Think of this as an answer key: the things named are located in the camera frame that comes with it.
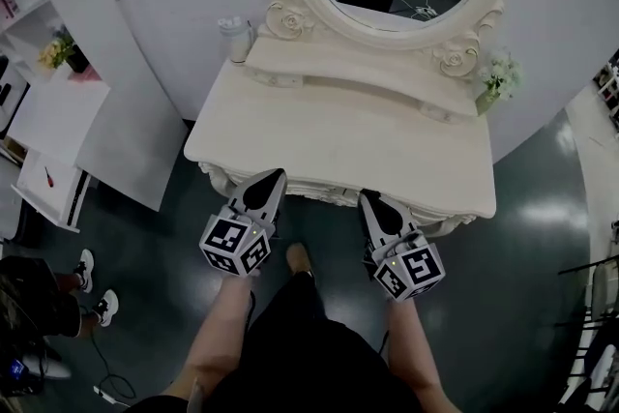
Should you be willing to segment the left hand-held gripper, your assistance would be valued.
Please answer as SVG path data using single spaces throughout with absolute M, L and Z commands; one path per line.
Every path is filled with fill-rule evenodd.
M 199 241 L 210 265 L 228 275 L 253 275 L 271 254 L 280 204 L 287 189 L 284 169 L 257 173 L 237 185 L 212 215 Z

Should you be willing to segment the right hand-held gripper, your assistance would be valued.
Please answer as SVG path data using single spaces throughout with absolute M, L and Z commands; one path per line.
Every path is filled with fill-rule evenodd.
M 361 189 L 358 209 L 366 238 L 363 264 L 396 302 L 414 298 L 445 277 L 437 248 L 410 210 L 393 198 Z

